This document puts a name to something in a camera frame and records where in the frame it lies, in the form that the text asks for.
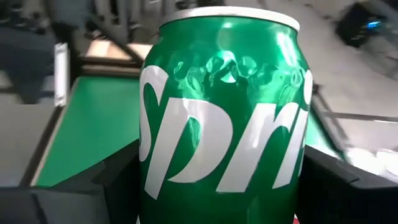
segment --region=soda can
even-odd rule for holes
[[[140,77],[141,224],[293,223],[312,74],[298,22],[176,12]]]

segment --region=floor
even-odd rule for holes
[[[232,6],[260,7],[258,0],[226,0]],[[362,51],[345,46],[333,33],[333,23],[322,19],[311,7],[297,1],[266,0],[270,10],[290,15],[301,25],[298,42],[321,84],[325,101],[334,112],[397,116],[398,81],[381,75],[391,62],[374,63]],[[380,50],[382,40],[371,45]],[[7,80],[0,73],[0,86]],[[47,88],[52,81],[47,80]],[[0,95],[0,186],[16,185],[39,141],[52,112],[52,100],[39,105],[18,105],[14,95]],[[398,123],[339,119],[348,141],[355,147],[375,151],[398,146]]]

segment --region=can rim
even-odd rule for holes
[[[297,22],[297,20],[285,14],[264,10],[264,9],[238,7],[238,6],[210,6],[210,7],[198,7],[193,9],[184,9],[166,16],[160,26],[181,19],[192,18],[192,17],[205,17],[205,16],[236,16],[236,17],[264,19],[267,21],[274,21],[288,25],[291,28],[297,30],[297,32],[300,30],[299,22]]]

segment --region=blue light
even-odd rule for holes
[[[366,24],[366,28],[367,29],[374,29],[380,26],[380,21],[376,21],[376,22],[369,22],[368,24]]]

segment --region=black machine part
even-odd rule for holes
[[[50,189],[0,189],[0,222],[135,223],[138,150],[137,140]],[[301,224],[394,223],[397,199],[397,184],[306,146],[298,188]]]

